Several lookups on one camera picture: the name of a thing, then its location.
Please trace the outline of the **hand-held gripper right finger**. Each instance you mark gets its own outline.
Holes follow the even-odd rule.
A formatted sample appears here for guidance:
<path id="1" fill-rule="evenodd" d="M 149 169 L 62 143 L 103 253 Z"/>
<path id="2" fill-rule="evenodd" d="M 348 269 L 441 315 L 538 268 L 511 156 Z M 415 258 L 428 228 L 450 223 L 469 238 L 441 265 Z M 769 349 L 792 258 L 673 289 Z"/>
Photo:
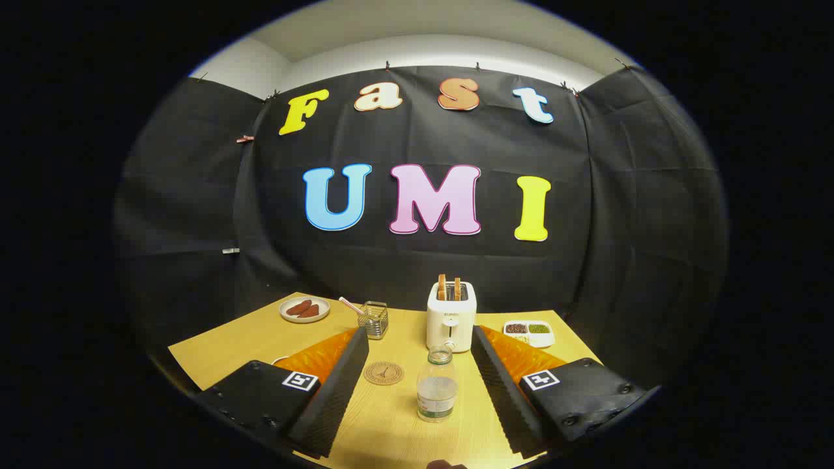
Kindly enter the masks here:
<path id="1" fill-rule="evenodd" d="M 560 454 L 607 433 L 647 391 L 592 358 L 565 362 L 475 326 L 471 353 L 513 452 Z"/>

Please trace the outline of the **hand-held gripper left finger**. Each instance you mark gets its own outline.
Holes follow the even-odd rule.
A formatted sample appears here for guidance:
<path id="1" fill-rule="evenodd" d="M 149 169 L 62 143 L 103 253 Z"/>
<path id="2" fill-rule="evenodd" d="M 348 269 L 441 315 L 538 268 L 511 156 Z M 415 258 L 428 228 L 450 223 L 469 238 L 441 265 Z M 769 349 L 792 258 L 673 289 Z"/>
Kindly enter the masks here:
<path id="1" fill-rule="evenodd" d="M 367 354 L 366 333 L 352 328 L 277 364 L 250 360 L 195 401 L 271 450 L 328 457 Z"/>

